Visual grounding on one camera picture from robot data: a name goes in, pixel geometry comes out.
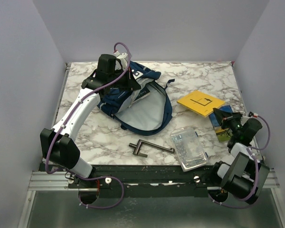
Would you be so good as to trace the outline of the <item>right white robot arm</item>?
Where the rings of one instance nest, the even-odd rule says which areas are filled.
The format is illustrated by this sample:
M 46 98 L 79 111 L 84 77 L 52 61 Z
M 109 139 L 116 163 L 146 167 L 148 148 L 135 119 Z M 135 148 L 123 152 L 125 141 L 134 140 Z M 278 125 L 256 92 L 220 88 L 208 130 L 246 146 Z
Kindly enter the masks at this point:
M 270 171 L 253 152 L 264 150 L 268 146 L 271 136 L 269 124 L 253 112 L 248 114 L 245 123 L 241 123 L 244 116 L 239 112 L 231 113 L 214 108 L 213 113 L 220 127 L 231 132 L 227 147 L 234 160 L 231 164 L 222 161 L 215 163 L 209 174 L 209 181 L 231 193 L 237 200 L 252 205 L 257 201 Z M 268 130 L 267 142 L 262 148 L 251 145 L 255 135 L 263 127 L 258 118 L 264 121 Z

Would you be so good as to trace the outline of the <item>yellow notebook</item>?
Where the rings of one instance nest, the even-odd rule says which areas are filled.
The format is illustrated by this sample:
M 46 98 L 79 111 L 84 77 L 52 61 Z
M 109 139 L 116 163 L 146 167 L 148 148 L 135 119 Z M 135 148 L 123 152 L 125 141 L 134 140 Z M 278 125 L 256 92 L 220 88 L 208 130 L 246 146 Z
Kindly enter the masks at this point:
M 203 117 L 213 113 L 214 108 L 220 108 L 225 101 L 195 90 L 188 95 L 177 100 L 177 103 Z

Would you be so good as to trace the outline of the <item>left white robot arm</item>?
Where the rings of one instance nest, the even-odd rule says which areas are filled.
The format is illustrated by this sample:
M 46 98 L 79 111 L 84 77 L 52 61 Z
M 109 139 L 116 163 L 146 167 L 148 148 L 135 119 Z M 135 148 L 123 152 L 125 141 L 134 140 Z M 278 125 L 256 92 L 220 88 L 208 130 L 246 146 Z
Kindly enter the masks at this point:
M 141 88 L 130 69 L 130 58 L 129 54 L 118 51 L 113 55 L 102 54 L 97 68 L 82 82 L 79 94 L 66 114 L 51 129 L 42 130 L 40 141 L 47 173 L 52 174 L 49 163 L 53 162 L 80 176 L 79 181 L 84 187 L 95 184 L 93 166 L 80 157 L 75 140 L 86 118 L 112 88 L 130 92 Z

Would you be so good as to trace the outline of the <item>blue animal farm book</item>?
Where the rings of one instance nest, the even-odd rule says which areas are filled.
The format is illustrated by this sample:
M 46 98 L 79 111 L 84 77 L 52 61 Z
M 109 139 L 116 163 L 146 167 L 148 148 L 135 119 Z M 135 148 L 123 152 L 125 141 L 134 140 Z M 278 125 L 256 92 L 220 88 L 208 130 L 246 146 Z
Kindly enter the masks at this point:
M 232 133 L 229 129 L 222 129 L 219 125 L 214 113 L 209 115 L 209 119 L 211 121 L 211 124 L 213 126 L 213 129 L 216 133 L 218 141 L 221 142 L 227 142 L 230 140 Z

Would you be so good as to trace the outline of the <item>navy blue student backpack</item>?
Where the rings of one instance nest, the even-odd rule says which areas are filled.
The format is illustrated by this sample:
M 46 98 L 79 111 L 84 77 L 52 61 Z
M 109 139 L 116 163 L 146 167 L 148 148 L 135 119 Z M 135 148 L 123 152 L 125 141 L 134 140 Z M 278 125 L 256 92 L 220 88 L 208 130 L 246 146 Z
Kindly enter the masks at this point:
M 173 108 L 166 89 L 168 84 L 175 80 L 170 79 L 165 87 L 162 87 L 157 83 L 161 72 L 151 70 L 137 62 L 131 62 L 130 69 L 141 85 L 140 90 L 146 86 L 150 94 L 130 107 L 140 90 L 131 92 L 112 88 L 97 107 L 107 116 L 118 121 L 124 130 L 143 136 L 157 134 L 172 119 Z

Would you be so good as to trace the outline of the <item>black starry book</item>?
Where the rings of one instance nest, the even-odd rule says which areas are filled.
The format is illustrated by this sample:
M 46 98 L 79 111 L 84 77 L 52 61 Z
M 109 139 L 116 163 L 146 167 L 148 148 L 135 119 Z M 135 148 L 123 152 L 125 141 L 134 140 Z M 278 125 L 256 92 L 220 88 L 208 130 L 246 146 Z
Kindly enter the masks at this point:
M 135 97 L 135 99 L 131 102 L 130 107 L 140 101 L 141 99 L 147 97 L 150 94 L 150 90 L 145 86 L 142 90 L 139 91 L 138 95 Z

